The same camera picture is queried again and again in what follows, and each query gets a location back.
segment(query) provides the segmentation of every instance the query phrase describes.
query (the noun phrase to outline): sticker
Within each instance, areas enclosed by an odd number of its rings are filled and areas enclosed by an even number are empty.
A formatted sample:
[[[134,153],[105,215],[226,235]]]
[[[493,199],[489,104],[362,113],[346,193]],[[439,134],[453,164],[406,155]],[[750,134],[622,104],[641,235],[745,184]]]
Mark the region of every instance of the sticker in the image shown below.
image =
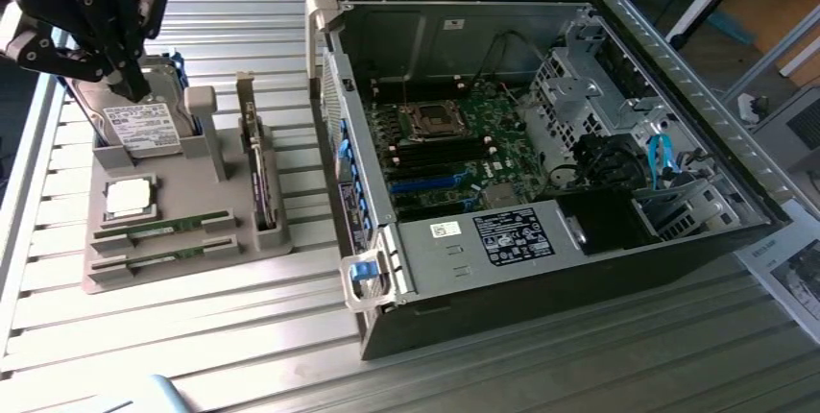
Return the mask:
[[[461,233],[461,228],[458,227],[457,221],[450,221],[449,223],[430,224],[430,231],[433,233],[433,238],[439,238],[458,235]]]
[[[174,228],[158,228],[158,229],[151,229],[149,231],[129,233],[127,236],[130,238],[145,238],[145,237],[153,237],[155,235],[163,235],[166,233],[173,233],[173,232],[174,232]]]
[[[483,251],[494,266],[554,255],[531,208],[473,218]]]
[[[125,150],[178,146],[179,135],[167,105],[134,104],[102,109]]]
[[[445,31],[459,31],[463,29],[463,19],[445,19],[443,20],[443,30]]]

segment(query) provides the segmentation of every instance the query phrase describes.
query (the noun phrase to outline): gray plastic stand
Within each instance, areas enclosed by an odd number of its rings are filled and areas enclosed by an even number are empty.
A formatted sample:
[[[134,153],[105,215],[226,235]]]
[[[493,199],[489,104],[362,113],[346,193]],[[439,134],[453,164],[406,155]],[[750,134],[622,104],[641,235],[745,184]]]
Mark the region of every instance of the gray plastic stand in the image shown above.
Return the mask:
[[[266,257],[286,255],[293,248],[283,218],[275,153],[269,130],[266,130],[269,146],[265,151],[265,161],[277,228],[259,231],[254,222],[249,165],[239,131],[217,132],[213,129],[210,114],[214,110],[214,95],[209,86],[189,88],[185,91],[185,100],[189,101],[189,110],[195,110],[203,135],[181,140],[182,154],[131,160],[121,146],[93,150],[95,159],[90,171],[81,281],[85,293],[115,290]],[[94,240],[93,233],[103,229],[105,183],[145,175],[155,177],[154,202],[159,220],[214,211],[227,211],[229,215],[203,221],[201,228],[193,231],[147,238],[130,238],[123,234]],[[206,248],[203,253],[194,257],[158,262],[142,268],[129,268],[119,264],[127,258],[206,246],[217,241],[223,242],[225,238],[231,239],[229,244]]]

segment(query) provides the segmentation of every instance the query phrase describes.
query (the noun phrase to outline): metal table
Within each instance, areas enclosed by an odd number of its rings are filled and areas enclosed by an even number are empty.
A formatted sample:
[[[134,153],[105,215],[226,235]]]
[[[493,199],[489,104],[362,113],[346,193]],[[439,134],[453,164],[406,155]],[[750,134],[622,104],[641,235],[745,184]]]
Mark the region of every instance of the metal table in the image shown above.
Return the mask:
[[[157,373],[197,410],[815,411],[817,347],[727,257],[662,288],[358,361],[311,130],[302,2],[170,0],[153,43],[178,47],[190,82],[215,87],[218,126],[235,123],[235,70],[257,74],[291,255],[86,296],[91,131],[41,76],[0,213],[11,239],[0,409],[51,410]]]

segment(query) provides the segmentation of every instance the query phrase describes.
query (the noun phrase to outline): white label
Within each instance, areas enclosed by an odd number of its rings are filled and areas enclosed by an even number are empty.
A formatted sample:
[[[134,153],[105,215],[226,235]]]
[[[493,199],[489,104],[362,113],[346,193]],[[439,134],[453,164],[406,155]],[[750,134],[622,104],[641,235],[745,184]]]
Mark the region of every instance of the white label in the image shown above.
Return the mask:
[[[463,19],[445,19],[443,20],[443,30],[445,31],[459,31],[463,29]]]
[[[458,228],[458,222],[451,221],[449,223],[430,224],[430,231],[433,232],[433,238],[439,238],[458,235],[461,228]]]
[[[130,238],[153,237],[154,235],[162,235],[165,233],[173,233],[174,228],[158,228],[149,231],[134,232],[127,235]]]
[[[125,150],[141,151],[179,145],[179,135],[166,104],[134,104],[102,111]]]

